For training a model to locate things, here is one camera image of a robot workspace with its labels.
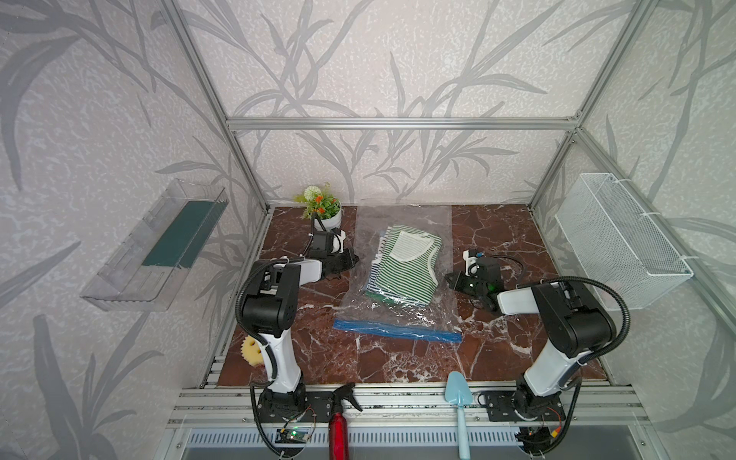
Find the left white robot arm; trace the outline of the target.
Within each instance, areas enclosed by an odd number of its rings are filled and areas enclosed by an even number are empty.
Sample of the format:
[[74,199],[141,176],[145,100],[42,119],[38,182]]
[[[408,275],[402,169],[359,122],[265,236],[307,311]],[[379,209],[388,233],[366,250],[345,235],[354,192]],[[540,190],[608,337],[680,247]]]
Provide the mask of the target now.
[[274,400],[304,399],[303,372],[291,339],[299,291],[357,265],[360,258],[345,241],[342,229],[314,230],[306,253],[258,260],[238,291],[235,318],[264,355],[268,380],[260,387]]

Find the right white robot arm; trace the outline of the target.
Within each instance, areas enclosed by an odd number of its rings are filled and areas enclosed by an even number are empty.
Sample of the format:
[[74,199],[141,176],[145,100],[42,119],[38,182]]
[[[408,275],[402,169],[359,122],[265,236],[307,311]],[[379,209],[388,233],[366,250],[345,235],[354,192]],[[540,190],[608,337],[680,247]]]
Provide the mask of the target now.
[[623,296],[586,277],[561,276],[506,289],[497,258],[463,254],[465,268],[448,273],[448,286],[502,315],[536,314],[546,344],[517,382],[518,406],[546,401],[568,389],[573,376],[592,360],[618,348],[632,325]]

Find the green striped tank top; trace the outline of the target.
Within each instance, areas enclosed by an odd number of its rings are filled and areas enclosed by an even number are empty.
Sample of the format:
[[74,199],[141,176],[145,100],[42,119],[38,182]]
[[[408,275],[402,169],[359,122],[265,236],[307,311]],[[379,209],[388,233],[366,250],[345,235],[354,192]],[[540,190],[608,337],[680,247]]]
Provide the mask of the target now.
[[426,307],[439,285],[435,272],[442,239],[411,226],[395,224],[379,241],[366,294],[389,305]]

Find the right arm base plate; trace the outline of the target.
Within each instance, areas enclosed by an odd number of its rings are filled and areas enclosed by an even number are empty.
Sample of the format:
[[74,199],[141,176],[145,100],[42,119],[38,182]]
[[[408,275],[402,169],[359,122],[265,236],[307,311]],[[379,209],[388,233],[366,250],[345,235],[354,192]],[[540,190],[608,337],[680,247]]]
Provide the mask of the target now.
[[521,390],[483,391],[479,404],[486,410],[490,422],[563,422],[567,419],[560,393],[538,397]]

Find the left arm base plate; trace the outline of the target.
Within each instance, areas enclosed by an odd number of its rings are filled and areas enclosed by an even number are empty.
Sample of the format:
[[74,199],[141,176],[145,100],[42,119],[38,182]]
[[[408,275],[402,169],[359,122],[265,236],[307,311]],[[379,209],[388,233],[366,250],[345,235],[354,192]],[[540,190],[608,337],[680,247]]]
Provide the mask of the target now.
[[307,391],[298,388],[291,393],[276,393],[265,389],[257,400],[261,423],[286,422],[299,416],[301,420],[328,423],[333,407],[332,391]]

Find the clear vacuum bag blue zipper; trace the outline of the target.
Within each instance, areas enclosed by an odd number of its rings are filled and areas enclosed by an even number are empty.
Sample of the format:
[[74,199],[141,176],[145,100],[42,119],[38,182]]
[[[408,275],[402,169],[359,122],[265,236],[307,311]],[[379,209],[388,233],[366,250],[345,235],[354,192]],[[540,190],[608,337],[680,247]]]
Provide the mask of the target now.
[[459,343],[453,272],[452,207],[360,206],[350,270],[333,327],[339,331]]

